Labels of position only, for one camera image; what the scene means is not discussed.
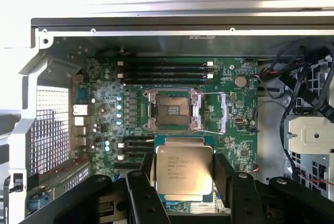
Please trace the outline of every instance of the ram slot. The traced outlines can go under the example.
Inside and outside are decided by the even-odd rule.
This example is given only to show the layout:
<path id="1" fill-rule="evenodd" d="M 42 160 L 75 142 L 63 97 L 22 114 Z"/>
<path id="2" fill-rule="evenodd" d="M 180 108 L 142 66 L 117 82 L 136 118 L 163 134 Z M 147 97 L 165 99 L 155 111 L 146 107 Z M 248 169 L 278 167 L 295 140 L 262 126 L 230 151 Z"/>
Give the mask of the ram slot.
<path id="1" fill-rule="evenodd" d="M 139 78 L 139 79 L 204 79 L 207 77 L 205 74 L 177 74 L 177 73 L 133 73 L 133 74 L 123 74 L 124 78 Z"/>
<path id="2" fill-rule="evenodd" d="M 165 80 L 165 79 L 122 79 L 121 82 L 127 85 L 209 85 L 210 79 L 196 79 L 196 80 Z"/>

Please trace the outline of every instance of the black cable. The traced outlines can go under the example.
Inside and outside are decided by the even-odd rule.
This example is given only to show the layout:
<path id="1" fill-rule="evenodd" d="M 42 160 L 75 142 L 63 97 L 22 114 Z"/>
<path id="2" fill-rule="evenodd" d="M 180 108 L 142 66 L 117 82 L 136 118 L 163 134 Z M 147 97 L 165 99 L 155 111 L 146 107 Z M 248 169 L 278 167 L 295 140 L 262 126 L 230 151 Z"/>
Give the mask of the black cable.
<path id="1" fill-rule="evenodd" d="M 263 82 L 263 80 L 260 78 L 260 76 L 257 75 L 256 77 L 257 77 L 258 80 L 260 80 L 260 82 L 261 82 L 263 88 L 265 89 L 265 91 L 267 92 L 267 94 L 269 95 L 270 98 L 272 98 L 272 99 L 275 100 L 275 99 L 282 98 L 282 97 L 284 96 L 283 93 L 281 93 L 281 94 L 278 95 L 278 96 L 274 96 L 274 95 L 272 95 L 271 92 L 268 90 L 266 84 L 265 84 L 265 83 Z"/>
<path id="2" fill-rule="evenodd" d="M 303 52 L 304 52 L 304 61 L 305 61 L 306 48 L 303 45 L 301 45 L 301 47 L 296 52 L 296 54 L 290 59 L 290 61 L 288 62 L 287 66 L 292 66 L 293 65 L 293 62 L 298 58 L 299 53 L 300 53 L 301 50 L 303 50 Z"/>
<path id="3" fill-rule="evenodd" d="M 308 38 L 308 39 L 300 39 L 300 40 L 296 40 L 293 41 L 291 43 L 289 43 L 287 46 L 285 46 L 284 48 L 282 48 L 276 55 L 274 61 L 271 63 L 270 67 L 266 70 L 266 73 L 270 73 L 271 71 L 273 71 L 273 68 L 275 67 L 276 63 L 278 62 L 278 60 L 280 59 L 281 55 L 286 52 L 288 49 L 297 46 L 299 44 L 305 44 L 305 43 L 321 43 L 323 44 L 330 52 L 331 56 L 334 58 L 334 46 L 328 42 L 325 42 L 321 39 L 312 39 L 312 38 Z M 315 110 L 318 110 L 325 102 L 326 97 L 327 97 L 327 92 L 329 90 L 329 86 L 330 83 L 332 81 L 334 77 L 334 61 L 331 63 L 330 69 L 329 69 L 329 73 L 327 75 L 327 78 L 324 82 L 323 88 L 321 90 L 320 96 L 318 98 L 318 101 L 315 103 L 315 105 L 313 106 L 313 108 Z"/>
<path id="4" fill-rule="evenodd" d="M 281 118 L 281 122 L 280 122 L 280 138 L 281 138 L 281 143 L 282 143 L 282 147 L 283 147 L 283 150 L 284 150 L 284 153 L 285 155 L 287 156 L 290 164 L 291 164 L 291 168 L 292 168 L 292 179 L 295 180 L 295 181 L 298 181 L 299 180 L 299 176 L 298 176 L 298 170 L 297 170 L 297 167 L 295 165 L 295 163 L 293 162 L 288 150 L 286 150 L 284 148 L 284 123 L 285 123 L 285 119 L 287 118 L 287 116 L 289 115 L 290 111 L 294 108 L 295 106 L 295 103 L 296 103 L 296 99 L 298 97 L 298 93 L 299 93 L 299 90 L 300 90 L 300 87 L 302 85 L 302 81 L 303 79 L 305 78 L 305 76 L 307 75 L 309 71 L 309 66 L 305 66 L 303 68 L 303 70 L 300 72 L 300 75 L 298 77 L 298 80 L 296 82 L 296 85 L 293 89 L 293 93 L 291 95 L 291 101 L 288 105 L 288 107 L 286 108 L 286 110 L 284 111 L 283 113 L 283 116 Z"/>

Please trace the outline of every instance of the motherboard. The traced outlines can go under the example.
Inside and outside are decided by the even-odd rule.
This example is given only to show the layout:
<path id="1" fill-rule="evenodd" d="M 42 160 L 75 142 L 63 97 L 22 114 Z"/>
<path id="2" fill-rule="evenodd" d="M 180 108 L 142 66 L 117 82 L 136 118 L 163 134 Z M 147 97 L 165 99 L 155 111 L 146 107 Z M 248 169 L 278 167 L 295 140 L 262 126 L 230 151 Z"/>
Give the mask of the motherboard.
<path id="1" fill-rule="evenodd" d="M 159 184 L 154 184 L 163 192 L 166 209 L 187 212 L 191 197 L 168 198 L 174 191 L 166 181 L 184 194 L 182 180 L 191 175 L 164 164 L 177 160 L 177 167 L 182 163 L 189 170 L 189 166 L 209 166 L 213 153 L 224 153 L 236 171 L 253 172 L 257 169 L 256 72 L 257 61 L 249 58 L 87 59 L 86 68 L 74 77 L 73 115 L 77 142 L 87 147 L 93 174 L 116 181 L 123 172 L 139 169 L 146 153 L 156 153 L 161 160 L 157 170 L 168 170 L 158 174 Z M 180 147 L 187 145 L 184 151 Z M 211 184 L 208 180 L 205 189 L 194 188 L 189 194 L 209 193 L 212 202 Z M 205 202 L 206 198 L 194 199 Z"/>

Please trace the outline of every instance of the ventilation grille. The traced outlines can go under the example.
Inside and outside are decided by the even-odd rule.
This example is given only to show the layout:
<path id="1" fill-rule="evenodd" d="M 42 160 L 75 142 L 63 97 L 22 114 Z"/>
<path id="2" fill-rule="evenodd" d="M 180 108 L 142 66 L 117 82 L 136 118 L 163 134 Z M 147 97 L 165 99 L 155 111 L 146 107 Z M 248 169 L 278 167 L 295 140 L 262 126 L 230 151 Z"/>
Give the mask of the ventilation grille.
<path id="1" fill-rule="evenodd" d="M 79 173 L 74 175 L 64 186 L 65 192 L 78 185 L 81 181 L 87 178 L 89 175 L 89 168 L 83 168 Z"/>
<path id="2" fill-rule="evenodd" d="M 69 89 L 37 86 L 37 117 L 30 131 L 31 173 L 43 174 L 69 158 Z"/>

